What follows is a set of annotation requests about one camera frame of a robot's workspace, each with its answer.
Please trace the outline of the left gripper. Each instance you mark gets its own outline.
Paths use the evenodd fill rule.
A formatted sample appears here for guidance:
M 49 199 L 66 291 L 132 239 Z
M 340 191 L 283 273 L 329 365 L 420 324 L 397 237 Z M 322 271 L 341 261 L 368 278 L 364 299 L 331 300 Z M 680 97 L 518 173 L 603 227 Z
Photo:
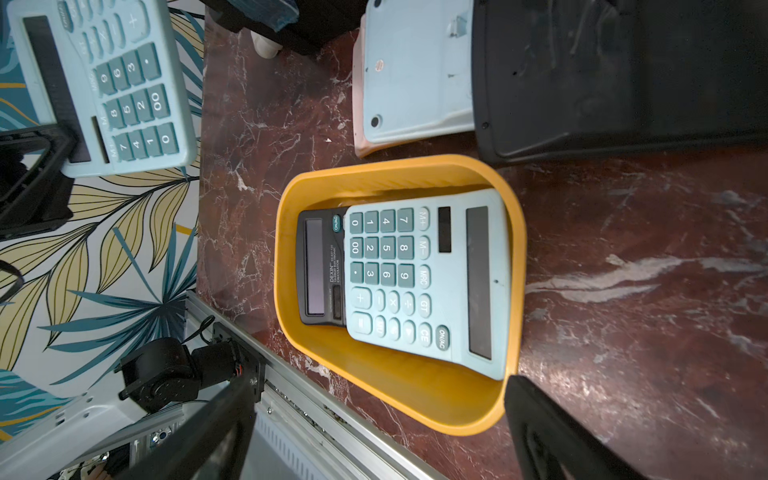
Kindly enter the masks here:
M 73 218 L 74 180 L 62 173 L 77 146 L 65 126 L 49 124 L 1 133 L 1 238 L 54 231 Z

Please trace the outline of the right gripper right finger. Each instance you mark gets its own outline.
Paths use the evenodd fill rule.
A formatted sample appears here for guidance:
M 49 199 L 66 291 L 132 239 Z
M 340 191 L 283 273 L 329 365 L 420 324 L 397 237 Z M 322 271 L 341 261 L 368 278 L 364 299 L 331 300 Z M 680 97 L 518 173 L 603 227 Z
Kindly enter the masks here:
M 508 378 L 504 405 L 523 478 L 644 477 L 528 378 Z

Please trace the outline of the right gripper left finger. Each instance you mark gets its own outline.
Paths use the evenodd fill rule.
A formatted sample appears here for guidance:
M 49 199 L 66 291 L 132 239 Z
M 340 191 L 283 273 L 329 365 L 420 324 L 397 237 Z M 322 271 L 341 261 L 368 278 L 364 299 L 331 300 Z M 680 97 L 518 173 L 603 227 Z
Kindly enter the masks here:
M 244 379 L 207 400 L 145 458 L 121 472 L 120 479 L 237 479 L 255 426 L 255 394 Z

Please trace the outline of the yellow plastic tray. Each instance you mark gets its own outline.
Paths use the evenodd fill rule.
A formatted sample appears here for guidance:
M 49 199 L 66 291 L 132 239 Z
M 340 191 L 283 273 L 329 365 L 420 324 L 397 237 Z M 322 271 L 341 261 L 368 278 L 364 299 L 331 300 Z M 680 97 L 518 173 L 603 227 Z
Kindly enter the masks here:
M 502 223 L 510 240 L 511 278 L 500 285 L 511 299 L 500 335 L 508 353 L 499 379 L 467 367 L 414 353 L 356 341 L 339 327 L 309 326 L 300 319 L 299 215 L 312 208 L 369 206 L 375 201 L 416 199 L 430 194 L 477 192 L 488 188 L 502 202 Z M 414 159 L 320 170 L 296 176 L 286 187 L 277 213 L 274 297 L 277 317 L 288 340 L 310 358 L 351 383 L 439 432 L 481 433 L 504 413 L 509 376 L 518 370 L 523 328 L 527 232 L 520 202 L 502 176 L 462 155 Z

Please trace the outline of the black desktop calculator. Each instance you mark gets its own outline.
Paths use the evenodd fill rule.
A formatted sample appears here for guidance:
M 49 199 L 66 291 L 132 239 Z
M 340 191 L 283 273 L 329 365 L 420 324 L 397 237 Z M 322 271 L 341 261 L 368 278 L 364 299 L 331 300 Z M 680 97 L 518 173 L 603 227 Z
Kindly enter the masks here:
M 296 286 L 301 322 L 345 328 L 344 215 L 348 208 L 298 216 Z

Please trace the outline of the light blue calculator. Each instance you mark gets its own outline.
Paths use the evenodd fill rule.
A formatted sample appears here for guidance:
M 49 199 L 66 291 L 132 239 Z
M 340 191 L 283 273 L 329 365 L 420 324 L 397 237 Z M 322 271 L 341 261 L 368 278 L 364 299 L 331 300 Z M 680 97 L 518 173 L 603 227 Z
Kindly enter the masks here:
M 344 234 L 353 339 L 504 377 L 512 270 L 496 190 L 352 206 Z
M 75 137 L 61 171 L 105 177 L 198 155 L 165 1 L 11 1 L 5 16 L 39 123 Z

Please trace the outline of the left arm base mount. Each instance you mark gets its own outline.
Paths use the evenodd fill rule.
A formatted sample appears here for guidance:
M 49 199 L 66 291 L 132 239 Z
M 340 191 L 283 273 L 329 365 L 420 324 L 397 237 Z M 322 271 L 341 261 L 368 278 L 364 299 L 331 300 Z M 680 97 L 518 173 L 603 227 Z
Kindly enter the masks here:
M 132 400 L 154 414 L 172 403 L 198 398 L 201 390 L 244 379 L 259 400 L 266 383 L 267 360 L 258 350 L 208 316 L 188 338 L 153 340 L 119 360 L 122 401 Z

